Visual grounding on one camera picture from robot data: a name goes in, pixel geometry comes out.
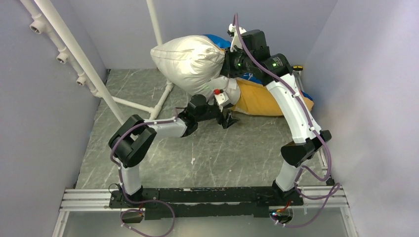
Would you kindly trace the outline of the yellow and blue pillowcase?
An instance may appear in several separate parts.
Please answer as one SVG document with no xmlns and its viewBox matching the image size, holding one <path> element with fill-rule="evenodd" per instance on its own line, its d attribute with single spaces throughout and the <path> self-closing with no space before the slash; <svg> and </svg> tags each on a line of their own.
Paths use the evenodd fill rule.
<svg viewBox="0 0 419 237">
<path fill-rule="evenodd" d="M 216 35 L 207 34 L 206 36 L 224 51 L 227 48 L 230 49 L 230 41 Z M 269 69 L 279 77 L 293 73 L 293 68 L 281 53 L 270 54 L 270 57 L 263 61 L 262 64 L 259 64 L 253 57 L 251 59 L 261 69 Z M 272 76 L 270 78 L 258 79 L 251 73 L 245 73 L 240 77 L 232 79 L 236 80 L 241 92 L 239 101 L 231 107 L 233 111 L 252 116 L 275 117 L 283 115 L 281 107 L 266 88 L 267 84 L 273 80 Z"/>
</svg>

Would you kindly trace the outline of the white pillow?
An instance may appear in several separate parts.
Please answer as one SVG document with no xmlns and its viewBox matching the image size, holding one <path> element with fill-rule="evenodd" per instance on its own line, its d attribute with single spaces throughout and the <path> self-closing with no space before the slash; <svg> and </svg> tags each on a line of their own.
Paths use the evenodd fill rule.
<svg viewBox="0 0 419 237">
<path fill-rule="evenodd" d="M 207 36 L 172 39 L 151 49 L 150 55 L 162 74 L 190 95 L 210 98 L 215 89 L 227 94 L 227 104 L 240 99 L 235 79 L 221 75 L 225 51 Z"/>
</svg>

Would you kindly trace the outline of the white pvc pipe rack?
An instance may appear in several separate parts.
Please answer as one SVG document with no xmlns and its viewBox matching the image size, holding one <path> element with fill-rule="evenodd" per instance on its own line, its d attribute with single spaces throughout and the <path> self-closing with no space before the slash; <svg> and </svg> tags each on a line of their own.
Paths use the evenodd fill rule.
<svg viewBox="0 0 419 237">
<path fill-rule="evenodd" d="M 96 47 L 92 53 L 86 53 L 76 37 L 65 23 L 65 20 L 50 0 L 22 0 L 22 6 L 29 13 L 32 21 L 30 30 L 36 35 L 47 37 L 56 48 L 55 61 L 60 65 L 69 65 L 76 73 L 76 83 L 87 87 L 93 97 L 103 100 L 119 123 L 123 123 L 124 115 L 120 106 L 127 106 L 149 114 L 156 119 L 164 102 L 173 89 L 173 84 L 166 82 L 165 89 L 154 106 L 146 106 L 111 95 L 106 88 L 105 65 Z"/>
</svg>

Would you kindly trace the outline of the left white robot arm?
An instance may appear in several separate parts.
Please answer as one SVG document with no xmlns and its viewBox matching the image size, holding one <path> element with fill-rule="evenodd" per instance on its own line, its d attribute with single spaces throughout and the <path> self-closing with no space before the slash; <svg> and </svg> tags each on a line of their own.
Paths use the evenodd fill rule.
<svg viewBox="0 0 419 237">
<path fill-rule="evenodd" d="M 136 207 L 143 200 L 140 163 L 155 140 L 187 137 L 202 121 L 215 120 L 224 129 L 239 121 L 232 116 L 230 104 L 221 105 L 219 96 L 210 103 L 205 96 L 197 94 L 185 107 L 176 107 L 174 111 L 174 116 L 167 119 L 143 119 L 132 115 L 108 142 L 110 160 L 118 167 L 122 200 L 129 207 Z"/>
</svg>

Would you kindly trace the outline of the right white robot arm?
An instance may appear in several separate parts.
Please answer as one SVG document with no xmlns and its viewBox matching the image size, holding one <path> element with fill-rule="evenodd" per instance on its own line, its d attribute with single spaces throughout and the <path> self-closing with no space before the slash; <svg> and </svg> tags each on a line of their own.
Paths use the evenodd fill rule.
<svg viewBox="0 0 419 237">
<path fill-rule="evenodd" d="M 326 147 L 332 136 L 328 130 L 321 129 L 309 112 L 285 55 L 270 54 L 263 31 L 247 32 L 238 28 L 229 30 L 228 34 L 232 42 L 225 50 L 220 73 L 230 78 L 224 89 L 225 105 L 238 105 L 244 91 L 236 85 L 235 77 L 251 73 L 275 99 L 292 133 L 293 141 L 281 148 L 284 163 L 272 184 L 274 202 L 284 205 L 298 192 L 297 182 L 304 163 Z"/>
</svg>

